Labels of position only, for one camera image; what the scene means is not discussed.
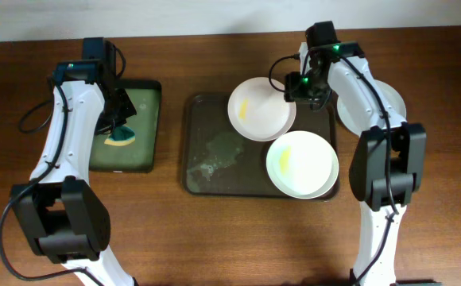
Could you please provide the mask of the yellow and green sponge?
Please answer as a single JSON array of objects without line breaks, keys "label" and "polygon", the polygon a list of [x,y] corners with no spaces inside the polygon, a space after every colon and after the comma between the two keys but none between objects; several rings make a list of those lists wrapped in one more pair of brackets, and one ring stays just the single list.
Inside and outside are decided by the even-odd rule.
[{"label": "yellow and green sponge", "polygon": [[104,144],[114,147],[130,145],[136,140],[135,132],[128,126],[119,126],[105,139]]}]

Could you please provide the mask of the grey-white plate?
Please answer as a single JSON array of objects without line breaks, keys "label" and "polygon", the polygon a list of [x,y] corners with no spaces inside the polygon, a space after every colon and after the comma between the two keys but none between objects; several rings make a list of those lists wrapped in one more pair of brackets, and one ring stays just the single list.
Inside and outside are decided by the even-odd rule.
[{"label": "grey-white plate", "polygon": [[[407,118],[405,102],[401,95],[388,83],[384,83],[377,79],[375,80],[375,83],[382,91],[382,94],[389,101],[392,108],[394,108],[400,116],[402,116],[403,118]],[[354,135],[357,135],[359,137],[362,130],[354,123],[353,119],[351,118],[351,115],[347,111],[341,99],[337,99],[337,111],[340,121],[343,123],[343,125]]]}]

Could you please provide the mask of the pinkish white plate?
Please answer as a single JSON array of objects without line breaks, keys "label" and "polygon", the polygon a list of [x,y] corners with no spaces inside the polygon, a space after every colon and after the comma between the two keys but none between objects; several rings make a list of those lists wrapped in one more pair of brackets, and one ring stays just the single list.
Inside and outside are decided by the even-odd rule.
[{"label": "pinkish white plate", "polygon": [[286,133],[296,117],[296,104],[286,102],[267,77],[255,77],[240,83],[227,104],[231,125],[252,141],[272,141]]}]

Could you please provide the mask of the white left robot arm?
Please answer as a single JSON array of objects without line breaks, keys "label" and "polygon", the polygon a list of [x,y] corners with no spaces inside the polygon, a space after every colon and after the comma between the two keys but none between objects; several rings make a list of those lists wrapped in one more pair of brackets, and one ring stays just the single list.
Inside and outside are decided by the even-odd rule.
[{"label": "white left robot arm", "polygon": [[110,247],[110,216],[91,190],[89,163],[97,126],[123,123],[127,102],[105,60],[61,62],[52,74],[48,135],[27,184],[12,186],[13,212],[29,247],[85,285],[135,285]]}]

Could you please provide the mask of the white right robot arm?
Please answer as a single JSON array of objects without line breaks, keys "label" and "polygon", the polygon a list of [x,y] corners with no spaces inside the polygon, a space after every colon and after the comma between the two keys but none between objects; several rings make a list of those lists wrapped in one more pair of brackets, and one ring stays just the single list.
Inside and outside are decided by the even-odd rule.
[{"label": "white right robot arm", "polygon": [[361,211],[358,256],[350,283],[395,285],[401,220],[423,175],[425,128],[407,122],[391,106],[357,43],[305,41],[295,57],[300,71],[286,78],[287,101],[319,99],[334,91],[361,130],[349,169],[349,183]]}]

